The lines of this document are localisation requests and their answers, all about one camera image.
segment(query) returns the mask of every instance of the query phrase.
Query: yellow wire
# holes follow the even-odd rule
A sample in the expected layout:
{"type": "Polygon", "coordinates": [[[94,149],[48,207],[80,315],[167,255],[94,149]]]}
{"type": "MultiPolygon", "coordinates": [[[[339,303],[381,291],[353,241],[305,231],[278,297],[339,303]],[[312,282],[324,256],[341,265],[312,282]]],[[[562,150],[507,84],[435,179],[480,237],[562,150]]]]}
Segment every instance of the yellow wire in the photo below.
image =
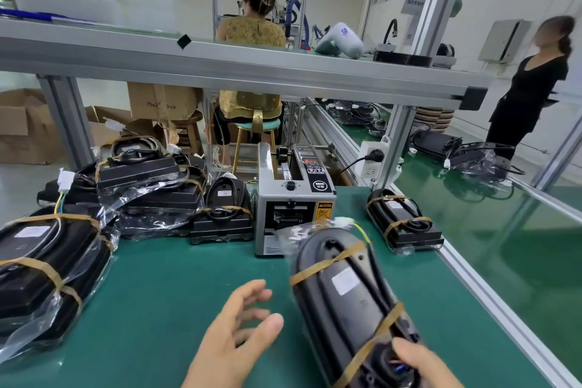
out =
{"type": "Polygon", "coordinates": [[[372,244],[372,242],[370,241],[370,238],[368,238],[368,235],[366,234],[366,232],[364,231],[364,229],[362,229],[358,224],[356,224],[355,222],[351,223],[351,226],[355,227],[356,229],[358,229],[360,231],[360,233],[364,236],[364,239],[366,240],[366,242],[368,244],[372,244]]]}
{"type": "Polygon", "coordinates": [[[59,213],[59,204],[61,204],[62,199],[63,199],[63,193],[61,192],[61,194],[59,195],[59,198],[56,200],[56,203],[55,203],[55,211],[54,211],[55,215],[57,213],[59,213]]]}

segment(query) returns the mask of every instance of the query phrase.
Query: black dress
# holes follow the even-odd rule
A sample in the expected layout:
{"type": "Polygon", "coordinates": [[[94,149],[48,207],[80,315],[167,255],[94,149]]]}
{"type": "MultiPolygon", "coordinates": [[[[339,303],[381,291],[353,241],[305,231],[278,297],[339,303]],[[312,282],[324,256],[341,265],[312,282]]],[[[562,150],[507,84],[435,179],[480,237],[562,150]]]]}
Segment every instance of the black dress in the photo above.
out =
{"type": "MultiPolygon", "coordinates": [[[[517,146],[526,134],[534,130],[556,82],[566,79],[568,64],[565,55],[526,71],[530,59],[528,57],[519,64],[511,87],[497,103],[489,120],[491,126],[487,141],[517,146]]],[[[496,152],[511,159],[515,149],[499,149],[496,152]]]]}

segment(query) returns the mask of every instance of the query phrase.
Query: human hand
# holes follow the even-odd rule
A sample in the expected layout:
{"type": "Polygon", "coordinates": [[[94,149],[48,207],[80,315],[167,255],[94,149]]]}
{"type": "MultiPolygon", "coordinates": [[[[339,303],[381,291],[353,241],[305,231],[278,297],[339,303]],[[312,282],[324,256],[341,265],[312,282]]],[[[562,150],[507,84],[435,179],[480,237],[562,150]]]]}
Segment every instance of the human hand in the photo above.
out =
{"type": "Polygon", "coordinates": [[[263,279],[244,284],[228,298],[202,338],[182,388],[241,388],[254,364],[283,328],[283,317],[264,308],[249,307],[268,301],[273,292],[263,279]],[[243,322],[262,321],[256,328],[243,322]]]}
{"type": "Polygon", "coordinates": [[[402,362],[416,368],[432,388],[463,388],[445,362],[425,346],[395,337],[392,349],[402,362]]]}

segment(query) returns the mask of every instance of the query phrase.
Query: standing woman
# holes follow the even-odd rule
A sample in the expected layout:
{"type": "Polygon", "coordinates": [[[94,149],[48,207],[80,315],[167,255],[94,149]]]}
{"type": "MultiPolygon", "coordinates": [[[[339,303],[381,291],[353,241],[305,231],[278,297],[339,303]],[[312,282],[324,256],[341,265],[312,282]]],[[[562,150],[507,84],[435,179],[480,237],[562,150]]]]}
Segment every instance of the standing woman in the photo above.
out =
{"type": "MultiPolygon", "coordinates": [[[[569,36],[575,24],[573,17],[561,15],[540,25],[534,36],[540,52],[519,64],[511,87],[491,115],[487,141],[517,146],[534,130],[554,85],[566,79],[567,60],[572,52],[569,36]]],[[[515,149],[497,149],[496,153],[510,160],[515,149]]]]}
{"type": "MultiPolygon", "coordinates": [[[[285,47],[283,29],[265,19],[273,8],[275,0],[243,0],[244,15],[224,19],[218,27],[216,39],[245,45],[285,47]]],[[[264,122],[274,121],[282,114],[282,104],[278,95],[231,90],[221,91],[219,103],[214,111],[214,136],[219,150],[213,154],[213,159],[218,167],[227,169],[230,167],[228,123],[252,123],[255,111],[262,114],[264,122]]],[[[263,141],[270,142],[268,138],[263,138],[263,141]]]]}

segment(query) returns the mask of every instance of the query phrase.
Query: caution label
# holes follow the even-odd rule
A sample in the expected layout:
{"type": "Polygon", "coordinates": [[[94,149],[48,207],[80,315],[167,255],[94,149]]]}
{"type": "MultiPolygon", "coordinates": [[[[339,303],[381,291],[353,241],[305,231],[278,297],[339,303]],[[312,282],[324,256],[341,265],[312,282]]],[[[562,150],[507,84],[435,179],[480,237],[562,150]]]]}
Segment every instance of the caution label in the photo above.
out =
{"type": "Polygon", "coordinates": [[[332,209],[333,209],[333,203],[318,202],[317,207],[316,207],[315,221],[320,220],[320,219],[330,219],[332,209]]]}

